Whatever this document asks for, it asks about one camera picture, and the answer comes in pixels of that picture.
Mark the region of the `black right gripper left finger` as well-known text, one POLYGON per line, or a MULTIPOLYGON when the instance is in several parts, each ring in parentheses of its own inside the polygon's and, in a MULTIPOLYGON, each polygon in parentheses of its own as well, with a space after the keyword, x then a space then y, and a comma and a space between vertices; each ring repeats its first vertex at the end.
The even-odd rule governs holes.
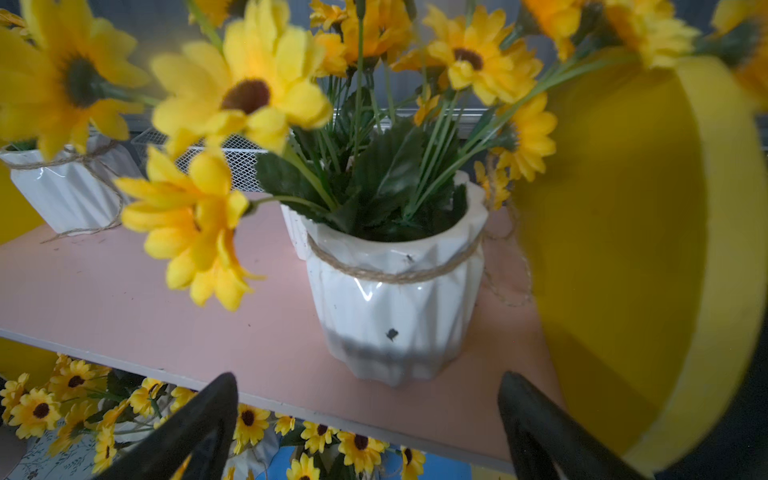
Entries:
POLYGON ((184 479, 220 479, 233 441, 238 400, 235 375, 219 375, 158 430, 96 477, 170 479, 186 465, 184 479))

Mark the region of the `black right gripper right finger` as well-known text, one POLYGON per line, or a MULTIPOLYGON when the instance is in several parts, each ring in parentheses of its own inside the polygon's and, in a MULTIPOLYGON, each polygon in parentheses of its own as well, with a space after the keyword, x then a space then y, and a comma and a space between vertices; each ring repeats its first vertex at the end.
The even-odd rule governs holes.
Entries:
POLYGON ((643 477, 522 374, 503 374, 497 404, 517 478, 643 477))

